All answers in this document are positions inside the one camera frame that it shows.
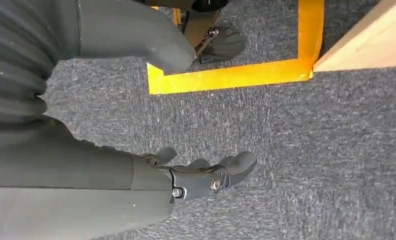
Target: black plastic part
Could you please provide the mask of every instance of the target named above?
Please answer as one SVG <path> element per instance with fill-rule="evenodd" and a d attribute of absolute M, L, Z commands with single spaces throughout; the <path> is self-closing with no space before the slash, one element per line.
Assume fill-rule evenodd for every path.
<path fill-rule="evenodd" d="M 192 9 L 199 13 L 210 13 L 224 8 L 228 2 L 228 0 L 197 0 L 192 5 Z"/>
<path fill-rule="evenodd" d="M 229 61 L 243 52 L 245 39 L 231 27 L 219 29 L 218 35 L 202 50 L 198 60 L 201 64 Z"/>

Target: yellow tape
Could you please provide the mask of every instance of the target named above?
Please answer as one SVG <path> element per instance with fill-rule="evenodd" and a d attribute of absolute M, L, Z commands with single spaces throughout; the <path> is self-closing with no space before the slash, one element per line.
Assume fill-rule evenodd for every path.
<path fill-rule="evenodd" d="M 307 81 L 318 58 L 324 0 L 299 0 L 298 58 L 174 75 L 148 64 L 150 94 L 173 94 Z"/>

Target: wooden board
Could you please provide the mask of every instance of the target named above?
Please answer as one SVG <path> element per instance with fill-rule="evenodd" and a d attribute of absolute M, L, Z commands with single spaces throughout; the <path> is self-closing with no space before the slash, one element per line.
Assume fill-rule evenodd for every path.
<path fill-rule="evenodd" d="M 396 66 L 396 0 L 382 0 L 314 65 L 315 72 Z"/>

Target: metal bracket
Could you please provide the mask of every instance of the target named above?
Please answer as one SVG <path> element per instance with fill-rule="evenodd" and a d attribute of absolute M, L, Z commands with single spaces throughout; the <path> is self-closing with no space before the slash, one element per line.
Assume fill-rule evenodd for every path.
<path fill-rule="evenodd" d="M 174 166 L 168 170 L 173 177 L 173 196 L 184 201 L 217 193 L 229 182 L 225 168 L 221 165 L 208 169 Z"/>

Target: screw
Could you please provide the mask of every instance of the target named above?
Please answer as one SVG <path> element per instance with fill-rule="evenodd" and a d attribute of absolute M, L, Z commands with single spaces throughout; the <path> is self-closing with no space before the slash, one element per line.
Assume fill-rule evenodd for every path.
<path fill-rule="evenodd" d="M 221 180 L 219 178 L 214 178 L 211 181 L 211 190 L 213 192 L 218 192 L 221 188 Z"/>
<path fill-rule="evenodd" d="M 183 190 L 180 188 L 174 188 L 173 192 L 171 192 L 171 194 L 173 195 L 173 197 L 175 198 L 179 198 L 183 195 Z"/>
<path fill-rule="evenodd" d="M 208 32 L 208 35 L 209 35 L 210 37 L 214 37 L 214 36 L 217 36 L 219 32 L 220 32 L 220 31 L 219 31 L 217 28 L 215 28 L 214 30 L 209 31 L 209 32 Z"/>

